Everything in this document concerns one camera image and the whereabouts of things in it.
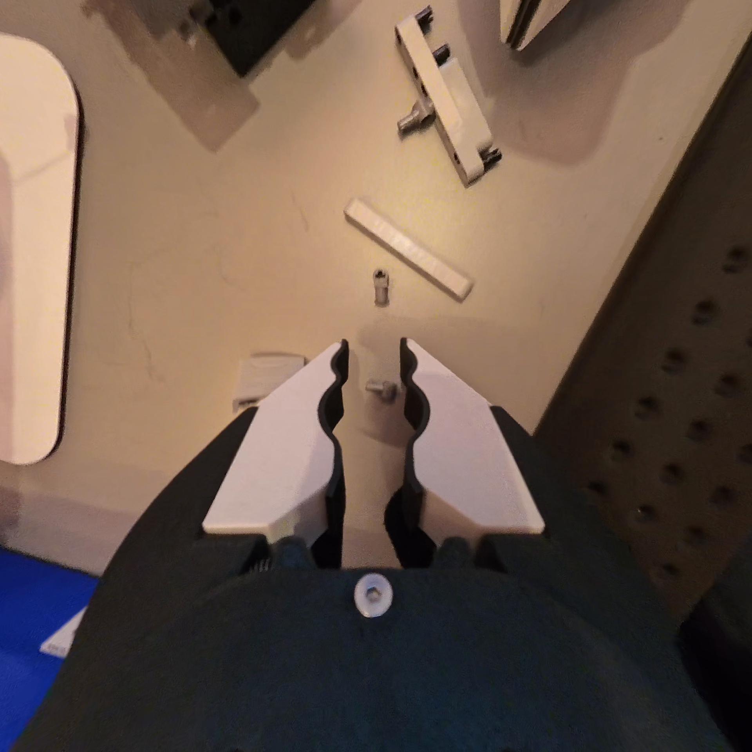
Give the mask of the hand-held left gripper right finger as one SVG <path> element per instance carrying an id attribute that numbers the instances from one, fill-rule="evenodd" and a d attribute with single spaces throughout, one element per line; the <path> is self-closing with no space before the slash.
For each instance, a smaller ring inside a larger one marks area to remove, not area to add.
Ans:
<path id="1" fill-rule="evenodd" d="M 402 567 L 429 567 L 449 539 L 540 535 L 544 518 L 494 407 L 414 339 L 399 346 L 412 428 L 384 527 Z"/>

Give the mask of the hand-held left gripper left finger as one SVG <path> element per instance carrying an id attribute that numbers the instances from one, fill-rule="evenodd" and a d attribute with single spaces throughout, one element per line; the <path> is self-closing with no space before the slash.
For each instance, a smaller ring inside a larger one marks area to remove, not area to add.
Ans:
<path id="1" fill-rule="evenodd" d="M 320 567 L 340 567 L 346 507 L 342 388 L 350 348 L 327 347 L 263 397 L 202 522 L 209 535 L 296 537 Z"/>

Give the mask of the short grey beam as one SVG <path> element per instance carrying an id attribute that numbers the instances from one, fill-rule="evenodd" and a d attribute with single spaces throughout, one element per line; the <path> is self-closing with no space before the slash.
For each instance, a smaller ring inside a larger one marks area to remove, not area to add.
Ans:
<path id="1" fill-rule="evenodd" d="M 479 154 L 485 154 L 493 146 L 493 136 L 461 64 L 452 56 L 439 71 L 462 117 L 465 135 L 471 138 Z"/>

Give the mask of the long grey beam with pins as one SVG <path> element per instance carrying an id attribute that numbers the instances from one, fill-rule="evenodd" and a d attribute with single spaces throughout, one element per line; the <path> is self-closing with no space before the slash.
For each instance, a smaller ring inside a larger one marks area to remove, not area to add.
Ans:
<path id="1" fill-rule="evenodd" d="M 446 153 L 464 186 L 479 181 L 503 157 L 494 145 L 479 154 L 471 138 L 465 135 L 462 117 L 454 104 L 439 68 L 453 55 L 447 43 L 433 49 L 428 34 L 434 20 L 431 5 L 426 5 L 395 25 L 396 49 L 416 87 L 417 100 L 429 99 L 435 107 L 436 128 Z"/>

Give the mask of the blue tagged parts bin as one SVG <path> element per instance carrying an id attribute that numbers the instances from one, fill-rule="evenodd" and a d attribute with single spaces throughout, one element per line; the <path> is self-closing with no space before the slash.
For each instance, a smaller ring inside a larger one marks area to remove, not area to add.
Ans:
<path id="1" fill-rule="evenodd" d="M 62 659 L 42 643 L 87 606 L 98 578 L 1 550 L 1 750 L 10 750 L 50 690 Z"/>

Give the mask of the grey orange toy model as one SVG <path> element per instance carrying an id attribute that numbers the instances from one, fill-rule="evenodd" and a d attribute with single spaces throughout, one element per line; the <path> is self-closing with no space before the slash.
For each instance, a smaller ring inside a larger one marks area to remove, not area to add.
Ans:
<path id="1" fill-rule="evenodd" d="M 217 152 L 257 109 L 246 77 L 311 1 L 86 1 L 195 139 Z"/>

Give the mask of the small grey curved panel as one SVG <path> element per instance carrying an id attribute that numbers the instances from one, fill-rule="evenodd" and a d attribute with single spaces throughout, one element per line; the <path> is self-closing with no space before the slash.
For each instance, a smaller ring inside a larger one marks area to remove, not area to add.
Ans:
<path id="1" fill-rule="evenodd" d="M 261 352 L 242 360 L 232 391 L 233 413 L 257 405 L 305 365 L 303 355 L 286 352 Z"/>

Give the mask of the long plain grey beam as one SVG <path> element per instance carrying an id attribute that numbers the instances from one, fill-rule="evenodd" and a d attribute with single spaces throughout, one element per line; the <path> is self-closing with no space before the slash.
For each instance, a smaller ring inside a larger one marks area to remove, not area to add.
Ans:
<path id="1" fill-rule="evenodd" d="M 473 280 L 405 234 L 389 219 L 361 199 L 352 199 L 343 210 L 346 220 L 363 235 L 416 271 L 457 302 L 464 302 Z"/>

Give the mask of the black perforated mat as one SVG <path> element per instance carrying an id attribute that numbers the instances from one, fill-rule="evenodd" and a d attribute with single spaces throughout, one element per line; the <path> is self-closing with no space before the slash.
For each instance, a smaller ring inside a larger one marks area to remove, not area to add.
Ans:
<path id="1" fill-rule="evenodd" d="M 750 535 L 747 41 L 536 429 L 676 623 Z"/>

